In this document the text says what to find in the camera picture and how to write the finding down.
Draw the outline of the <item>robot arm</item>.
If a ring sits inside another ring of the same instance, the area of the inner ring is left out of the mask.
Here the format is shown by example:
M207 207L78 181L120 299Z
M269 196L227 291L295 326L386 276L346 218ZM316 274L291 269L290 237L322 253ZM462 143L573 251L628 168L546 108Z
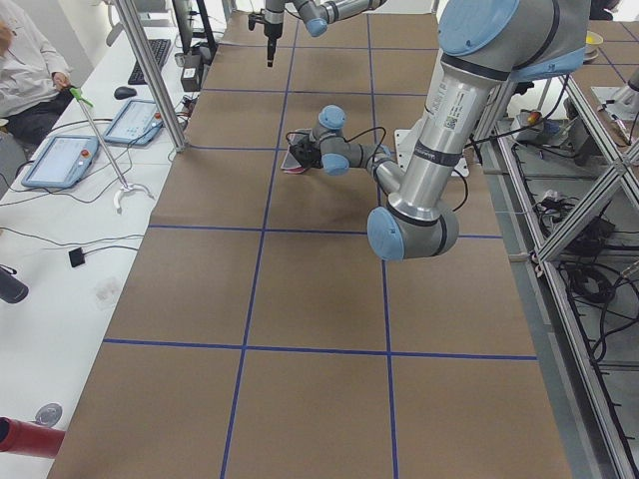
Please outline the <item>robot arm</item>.
M381 7L384 0L342 0L342 1L291 1L299 17L312 37L321 36L330 24L354 17L362 12ZM283 35L286 13L285 0L268 0L261 10L259 20L264 25L267 42L267 66L271 68L277 52L277 44Z
M441 79L431 83L428 109L407 169L380 147L348 142L344 113L324 108L311 132L329 175L366 169L387 195L370 212L367 238L377 256L403 260L447 252L458 221L441 196L490 91L506 82L568 74L583 63L587 1L450 1L438 23Z

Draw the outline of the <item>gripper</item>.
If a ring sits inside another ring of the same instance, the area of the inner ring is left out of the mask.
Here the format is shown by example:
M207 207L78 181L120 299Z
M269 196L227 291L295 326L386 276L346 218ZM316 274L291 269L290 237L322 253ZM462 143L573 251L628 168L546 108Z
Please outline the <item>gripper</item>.
M274 65L278 41L281 38L281 25L266 23L264 32L267 37L267 66L271 68Z

